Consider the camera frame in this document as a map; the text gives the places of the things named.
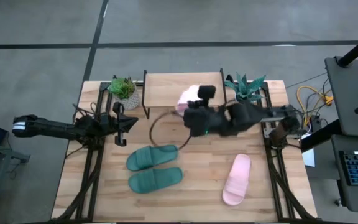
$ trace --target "wooden tabletop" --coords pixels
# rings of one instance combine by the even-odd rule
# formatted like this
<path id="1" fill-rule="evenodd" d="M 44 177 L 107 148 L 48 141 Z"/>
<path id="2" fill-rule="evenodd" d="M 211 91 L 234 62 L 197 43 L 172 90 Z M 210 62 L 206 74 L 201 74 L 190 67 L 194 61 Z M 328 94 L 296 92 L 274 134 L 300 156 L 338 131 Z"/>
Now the wooden tabletop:
<path id="1" fill-rule="evenodd" d="M 100 82 L 85 82 L 80 107 L 90 110 L 96 101 Z M 288 104 L 284 82 L 268 81 L 270 97 L 274 106 Z M 234 92 L 227 89 L 227 100 Z M 157 166 L 180 167 L 184 178 L 179 184 L 149 194 L 132 192 L 127 184 L 134 174 L 126 169 L 128 156 L 150 144 L 149 128 L 154 119 L 171 108 L 152 108 L 147 120 L 142 107 L 126 111 L 139 121 L 125 134 L 126 147 L 114 144 L 114 136 L 106 138 L 102 171 L 94 214 L 95 222 L 254 222 L 275 221 L 272 187 L 265 155 L 261 128 L 256 124 L 237 137 L 220 138 L 210 134 L 191 138 L 178 159 Z M 176 117 L 166 117 L 156 124 L 153 137 L 158 144 L 183 144 L 188 129 Z M 68 152 L 79 148 L 71 142 Z M 249 186 L 244 201 L 238 206 L 228 206 L 222 201 L 222 189 L 232 162 L 237 154 L 247 154 L 252 161 Z M 292 192 L 309 213 L 316 216 L 310 185 L 299 149 L 283 150 L 288 181 Z M 64 163 L 62 178 L 52 217 L 59 216 L 80 190 L 86 149 L 72 154 Z M 280 194 L 284 214 L 287 214 L 284 196 Z M 88 200 L 84 213 L 88 211 Z"/>

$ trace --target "green slipper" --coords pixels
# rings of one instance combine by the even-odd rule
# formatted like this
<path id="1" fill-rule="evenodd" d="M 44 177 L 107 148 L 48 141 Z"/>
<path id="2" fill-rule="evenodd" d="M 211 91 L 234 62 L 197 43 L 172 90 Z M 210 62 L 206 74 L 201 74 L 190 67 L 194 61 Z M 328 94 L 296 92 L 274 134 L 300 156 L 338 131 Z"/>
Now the green slipper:
<path id="1" fill-rule="evenodd" d="M 129 178 L 129 187 L 138 194 L 146 194 L 181 182 L 183 173 L 179 167 L 149 169 Z"/>
<path id="2" fill-rule="evenodd" d="M 130 171 L 139 171 L 152 166 L 172 161 L 178 156 L 178 149 L 174 145 L 146 146 L 133 152 L 127 159 L 127 168 Z"/>

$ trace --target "concrete floor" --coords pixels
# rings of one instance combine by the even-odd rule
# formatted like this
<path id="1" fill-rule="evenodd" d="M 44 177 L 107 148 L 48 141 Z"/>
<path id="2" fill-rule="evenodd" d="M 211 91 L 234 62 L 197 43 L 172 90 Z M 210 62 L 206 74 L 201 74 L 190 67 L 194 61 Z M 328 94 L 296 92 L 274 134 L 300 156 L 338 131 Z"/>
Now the concrete floor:
<path id="1" fill-rule="evenodd" d="M 0 44 L 92 43 L 103 0 L 0 0 Z M 100 43 L 174 41 L 358 40 L 358 1 L 354 0 L 110 0 Z M 98 49 L 90 80 L 130 75 L 140 80 L 149 72 L 267 74 L 286 86 L 325 72 L 324 59 L 343 55 L 353 46 L 202 47 Z M 37 114 L 70 122 L 81 88 L 89 49 L 0 50 L 0 127 L 12 119 Z M 320 89 L 326 75 L 287 89 L 299 108 L 296 89 Z M 303 101 L 309 92 L 301 94 Z M 329 122 L 335 107 L 323 108 Z M 67 141 L 11 136 L 12 147 L 32 155 L 6 177 L 0 194 L 0 223 L 45 221 L 50 218 Z M 337 207 L 333 180 L 310 179 L 319 217 L 358 223 L 358 213 Z"/>

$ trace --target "wooden shelf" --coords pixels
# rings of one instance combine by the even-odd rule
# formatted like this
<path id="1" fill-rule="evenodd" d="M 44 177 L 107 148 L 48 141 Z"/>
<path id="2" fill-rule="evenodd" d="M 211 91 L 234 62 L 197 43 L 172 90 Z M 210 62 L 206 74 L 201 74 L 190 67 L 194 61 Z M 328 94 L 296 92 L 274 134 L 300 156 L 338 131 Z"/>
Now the wooden shelf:
<path id="1" fill-rule="evenodd" d="M 224 103 L 223 75 L 221 72 L 205 73 L 147 73 L 145 75 L 144 106 L 176 106 L 180 95 L 192 85 L 214 85 L 215 97 L 211 106 Z"/>

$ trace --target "yellow cable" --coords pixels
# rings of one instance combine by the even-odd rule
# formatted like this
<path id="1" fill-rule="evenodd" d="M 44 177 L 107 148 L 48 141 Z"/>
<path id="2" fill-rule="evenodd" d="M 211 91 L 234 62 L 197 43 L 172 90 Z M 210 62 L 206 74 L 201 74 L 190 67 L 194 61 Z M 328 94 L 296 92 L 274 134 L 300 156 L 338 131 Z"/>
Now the yellow cable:
<path id="1" fill-rule="evenodd" d="M 318 101 L 316 102 L 316 104 L 314 105 L 314 108 L 312 109 L 312 111 L 317 108 L 317 105 L 318 105 L 318 103 L 320 102 L 321 99 L 324 99 L 324 103 L 326 102 L 326 96 L 325 96 L 325 94 L 329 93 L 331 90 L 328 90 L 325 94 L 322 94 L 322 93 L 320 93 L 317 89 L 315 89 L 315 88 L 313 88 L 313 87 L 311 87 L 311 86 L 299 86 L 298 90 L 296 91 L 296 98 L 297 98 L 297 100 L 298 100 L 298 103 L 301 105 L 302 111 L 304 112 L 304 115 L 303 115 L 303 124 L 304 124 L 304 126 L 307 126 L 308 123 L 309 123 L 310 117 L 306 114 L 306 112 L 307 112 L 307 111 L 306 111 L 306 108 L 303 106 L 303 103 L 302 103 L 302 101 L 301 101 L 301 99 L 300 99 L 300 90 L 303 89 L 303 88 L 307 88 L 307 89 L 309 89 L 309 90 L 312 90 L 312 91 L 314 91 L 316 94 L 319 94 L 319 95 L 320 95 L 319 100 L 318 100 Z"/>
<path id="2" fill-rule="evenodd" d="M 319 103 L 320 100 L 322 100 L 323 98 L 324 98 L 324 95 L 323 95 L 323 97 L 320 97 L 320 98 L 318 99 L 318 101 L 316 102 L 316 104 L 314 105 L 314 107 L 313 107 L 313 109 L 312 109 L 311 111 L 314 111 L 314 110 L 317 108 L 318 103 Z M 306 114 L 306 119 L 305 119 L 304 126 L 306 126 L 306 125 L 309 124 L 310 118 L 311 118 L 311 116 L 308 116 L 308 115 Z"/>

